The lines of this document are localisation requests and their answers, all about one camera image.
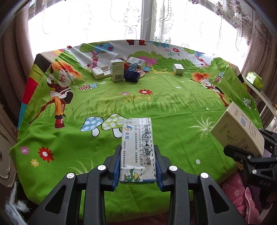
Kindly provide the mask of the tall beige cardboard box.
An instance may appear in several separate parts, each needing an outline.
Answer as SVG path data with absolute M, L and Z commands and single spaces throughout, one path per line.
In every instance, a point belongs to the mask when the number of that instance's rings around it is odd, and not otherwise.
M 259 129 L 235 104 L 231 103 L 211 130 L 211 134 L 225 147 L 231 145 L 262 157 L 264 138 Z

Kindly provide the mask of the green white medicine box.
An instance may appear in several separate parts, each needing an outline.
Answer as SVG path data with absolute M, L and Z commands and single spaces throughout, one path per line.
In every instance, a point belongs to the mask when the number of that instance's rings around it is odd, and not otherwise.
M 120 156 L 121 183 L 156 181 L 156 162 L 151 118 L 123 120 Z

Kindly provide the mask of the white plastic charger case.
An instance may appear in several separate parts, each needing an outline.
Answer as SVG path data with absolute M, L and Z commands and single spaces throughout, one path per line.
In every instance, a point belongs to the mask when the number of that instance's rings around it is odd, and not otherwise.
M 94 67 L 94 68 L 91 70 L 91 73 L 92 73 L 93 77 L 94 77 L 96 80 L 100 80 L 100 79 L 109 77 L 110 74 L 111 74 L 111 73 L 110 73 L 110 68 L 109 68 L 108 65 L 103 66 L 103 67 Z

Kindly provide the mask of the small white logo box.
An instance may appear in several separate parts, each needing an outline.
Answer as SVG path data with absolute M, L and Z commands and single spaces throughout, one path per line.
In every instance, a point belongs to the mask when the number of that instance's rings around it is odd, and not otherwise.
M 126 61 L 125 57 L 120 53 L 114 56 L 115 60 Z

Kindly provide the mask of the pink quilted blanket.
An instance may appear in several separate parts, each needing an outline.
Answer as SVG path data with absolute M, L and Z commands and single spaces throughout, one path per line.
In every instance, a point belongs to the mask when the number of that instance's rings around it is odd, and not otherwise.
M 221 189 L 235 205 L 247 224 L 261 224 L 266 216 L 267 210 L 262 213 L 256 208 L 252 198 L 251 189 L 243 184 L 238 172 L 220 184 Z M 108 224 L 167 224 L 169 213 L 142 217 L 120 222 L 109 222 Z

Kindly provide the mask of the white curved shelf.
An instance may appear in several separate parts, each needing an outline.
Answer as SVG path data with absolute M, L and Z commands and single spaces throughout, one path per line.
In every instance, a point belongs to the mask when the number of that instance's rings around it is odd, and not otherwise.
M 250 82 L 245 78 L 245 76 L 242 76 L 246 85 L 250 87 L 251 90 L 253 90 L 263 101 L 263 103 L 266 105 L 266 107 L 271 111 L 271 113 L 274 115 L 274 119 L 276 119 L 276 108 L 273 106 L 273 103 L 271 100 L 265 95 L 264 92 L 257 90 Z

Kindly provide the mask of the green tissue pack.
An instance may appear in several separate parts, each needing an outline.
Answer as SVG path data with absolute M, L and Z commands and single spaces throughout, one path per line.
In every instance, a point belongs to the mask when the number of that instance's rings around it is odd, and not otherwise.
M 246 75 L 246 80 L 252 84 L 257 90 L 262 91 L 263 89 L 263 82 L 260 76 L 258 76 L 255 72 L 249 71 Z

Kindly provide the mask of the green cartoon print tablecloth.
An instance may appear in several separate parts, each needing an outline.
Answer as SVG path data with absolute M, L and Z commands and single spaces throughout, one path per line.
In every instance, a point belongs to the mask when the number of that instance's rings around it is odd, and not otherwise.
M 91 70 L 122 54 L 146 66 L 137 83 L 96 80 Z M 173 64 L 182 64 L 183 75 Z M 237 171 L 211 129 L 237 104 L 256 127 L 253 98 L 229 62 L 194 50 L 142 40 L 68 46 L 53 59 L 38 54 L 20 111 L 18 142 L 11 149 L 27 199 L 40 204 L 69 172 L 83 174 L 103 163 L 121 143 L 124 118 L 149 117 L 162 155 L 187 173 L 207 172 L 223 182 Z

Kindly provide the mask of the small silver white box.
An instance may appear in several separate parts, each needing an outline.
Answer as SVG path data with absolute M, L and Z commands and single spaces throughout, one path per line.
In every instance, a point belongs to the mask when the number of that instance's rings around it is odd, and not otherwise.
M 173 64 L 172 70 L 173 70 L 174 74 L 176 74 L 176 75 L 183 75 L 183 73 L 185 71 L 182 64 L 177 64 L 177 63 Z

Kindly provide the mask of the white lace curtain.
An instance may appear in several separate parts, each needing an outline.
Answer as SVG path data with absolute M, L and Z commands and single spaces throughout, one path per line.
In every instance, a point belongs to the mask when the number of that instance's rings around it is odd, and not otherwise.
M 245 1 L 31 1 L 32 54 L 83 43 L 144 39 L 245 62 L 254 11 Z

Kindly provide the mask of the dark blue round pouch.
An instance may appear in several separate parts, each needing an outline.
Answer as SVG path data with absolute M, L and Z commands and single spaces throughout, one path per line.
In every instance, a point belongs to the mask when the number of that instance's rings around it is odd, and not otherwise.
M 124 74 L 124 80 L 131 83 L 137 83 L 140 79 L 140 73 L 136 71 L 127 70 Z

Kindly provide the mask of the blue perforated plastic toy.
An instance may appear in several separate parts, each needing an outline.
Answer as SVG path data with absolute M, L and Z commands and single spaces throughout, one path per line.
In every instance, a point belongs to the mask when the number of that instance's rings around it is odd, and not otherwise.
M 135 70 L 138 69 L 138 68 L 139 68 L 139 66 L 138 66 L 137 63 L 131 63 L 131 64 L 129 65 L 129 69 L 128 69 L 128 70 L 130 70 L 130 71 L 135 71 Z

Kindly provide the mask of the tall white barcode box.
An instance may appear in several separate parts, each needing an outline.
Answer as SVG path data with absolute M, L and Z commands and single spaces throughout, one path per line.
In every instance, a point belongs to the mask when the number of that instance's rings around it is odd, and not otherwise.
M 122 60 L 110 60 L 110 75 L 113 82 L 123 81 L 124 62 Z

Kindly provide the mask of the brown drape curtain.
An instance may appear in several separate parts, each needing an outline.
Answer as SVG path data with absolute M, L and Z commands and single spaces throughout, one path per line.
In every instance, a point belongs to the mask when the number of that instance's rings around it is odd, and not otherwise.
M 29 3 L 13 18 L 1 37 L 1 100 L 12 120 L 18 120 L 24 89 L 34 59 L 30 47 Z

